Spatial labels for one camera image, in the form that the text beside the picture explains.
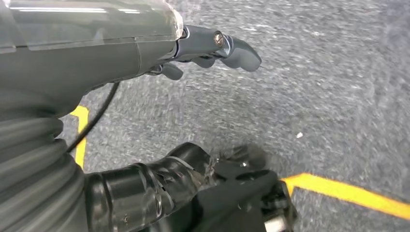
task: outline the clear plastic canister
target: clear plastic canister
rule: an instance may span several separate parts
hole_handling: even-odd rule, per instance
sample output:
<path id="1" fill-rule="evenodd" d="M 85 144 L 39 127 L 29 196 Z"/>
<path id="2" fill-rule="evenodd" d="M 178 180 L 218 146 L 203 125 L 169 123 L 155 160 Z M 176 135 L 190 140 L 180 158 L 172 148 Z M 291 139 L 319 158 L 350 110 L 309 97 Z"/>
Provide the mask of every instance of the clear plastic canister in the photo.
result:
<path id="1" fill-rule="evenodd" d="M 165 0 L 0 0 L 0 53 L 175 41 L 182 30 Z"/>

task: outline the yellow tape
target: yellow tape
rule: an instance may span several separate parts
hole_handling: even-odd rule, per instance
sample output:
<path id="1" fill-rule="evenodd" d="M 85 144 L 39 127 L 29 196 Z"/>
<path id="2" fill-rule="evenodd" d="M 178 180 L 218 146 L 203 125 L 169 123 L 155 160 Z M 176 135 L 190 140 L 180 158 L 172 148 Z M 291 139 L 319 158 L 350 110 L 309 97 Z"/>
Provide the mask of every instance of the yellow tape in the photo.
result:
<path id="1" fill-rule="evenodd" d="M 78 106 L 73 112 L 70 113 L 73 116 L 78 117 L 78 133 L 86 127 L 88 123 L 88 109 L 83 106 Z M 75 148 L 75 162 L 81 167 L 84 168 L 84 156 L 86 153 L 86 139 L 84 138 Z"/>
<path id="2" fill-rule="evenodd" d="M 410 204 L 399 202 L 361 187 L 325 179 L 308 173 L 284 178 L 292 194 L 294 187 L 320 193 L 329 197 L 358 204 L 398 218 L 410 220 Z"/>

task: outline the power cord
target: power cord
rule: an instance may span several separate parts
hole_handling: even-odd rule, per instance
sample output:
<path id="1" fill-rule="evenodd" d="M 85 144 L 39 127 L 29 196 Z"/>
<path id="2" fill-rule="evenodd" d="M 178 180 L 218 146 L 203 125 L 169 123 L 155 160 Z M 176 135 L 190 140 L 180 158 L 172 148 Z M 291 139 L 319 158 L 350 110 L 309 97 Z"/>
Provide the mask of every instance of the power cord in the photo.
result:
<path id="1" fill-rule="evenodd" d="M 113 84 L 113 86 L 111 87 L 110 93 L 108 94 L 101 108 L 98 110 L 97 115 L 86 125 L 86 127 L 81 131 L 81 133 L 77 136 L 74 142 L 71 143 L 71 145 L 67 149 L 67 153 L 71 153 L 74 150 L 74 148 L 78 146 L 78 144 L 88 135 L 88 133 L 98 123 L 98 121 L 101 119 L 101 117 L 104 115 L 105 111 L 107 110 L 108 106 L 110 105 L 111 101 L 113 100 L 118 87 L 119 87 L 119 82 L 116 82 Z"/>

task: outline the silver screw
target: silver screw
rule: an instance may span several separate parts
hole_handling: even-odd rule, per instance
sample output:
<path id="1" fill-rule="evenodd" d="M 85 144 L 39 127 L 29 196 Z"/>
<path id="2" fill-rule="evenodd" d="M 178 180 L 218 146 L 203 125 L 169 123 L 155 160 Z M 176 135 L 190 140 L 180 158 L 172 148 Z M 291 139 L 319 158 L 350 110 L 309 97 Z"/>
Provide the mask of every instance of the silver screw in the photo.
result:
<path id="1" fill-rule="evenodd" d="M 223 46 L 223 35 L 220 31 L 215 32 L 214 42 L 219 47 Z"/>

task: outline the screw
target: screw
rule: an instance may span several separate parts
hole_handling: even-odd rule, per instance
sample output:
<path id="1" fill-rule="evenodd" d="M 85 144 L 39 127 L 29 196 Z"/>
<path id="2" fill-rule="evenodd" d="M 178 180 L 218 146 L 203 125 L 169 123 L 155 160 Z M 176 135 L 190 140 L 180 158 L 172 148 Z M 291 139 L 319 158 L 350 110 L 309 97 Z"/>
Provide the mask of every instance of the screw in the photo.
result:
<path id="1" fill-rule="evenodd" d="M 214 42 L 219 47 L 223 46 L 223 35 L 220 31 L 215 32 Z"/>
<path id="2" fill-rule="evenodd" d="M 186 37 L 187 37 L 187 32 L 185 30 L 182 30 L 181 39 L 184 39 Z"/>

